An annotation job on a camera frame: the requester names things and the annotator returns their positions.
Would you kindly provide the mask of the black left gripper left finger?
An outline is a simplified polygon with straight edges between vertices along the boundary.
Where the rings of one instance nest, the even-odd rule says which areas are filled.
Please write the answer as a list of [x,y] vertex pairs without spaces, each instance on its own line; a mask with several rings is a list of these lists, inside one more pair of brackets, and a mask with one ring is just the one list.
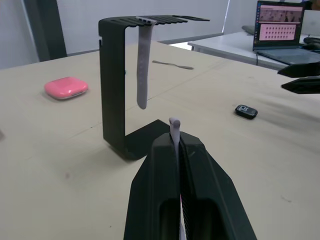
[[156,138],[132,180],[125,240],[177,240],[180,236],[180,180],[169,133]]

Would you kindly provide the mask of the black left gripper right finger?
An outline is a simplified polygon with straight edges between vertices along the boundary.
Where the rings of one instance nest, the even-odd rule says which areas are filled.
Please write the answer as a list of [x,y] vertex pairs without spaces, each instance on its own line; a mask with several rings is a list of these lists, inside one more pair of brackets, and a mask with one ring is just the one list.
[[188,240],[257,237],[229,175],[198,137],[180,135],[180,192]]

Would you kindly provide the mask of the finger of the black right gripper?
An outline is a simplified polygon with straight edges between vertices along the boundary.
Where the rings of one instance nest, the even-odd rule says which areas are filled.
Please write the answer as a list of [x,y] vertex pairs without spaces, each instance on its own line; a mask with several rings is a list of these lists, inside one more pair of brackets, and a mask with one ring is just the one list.
[[286,77],[317,77],[320,75],[320,62],[292,64],[277,73]]
[[320,94],[320,78],[298,78],[282,84],[281,87],[289,92],[299,95]]

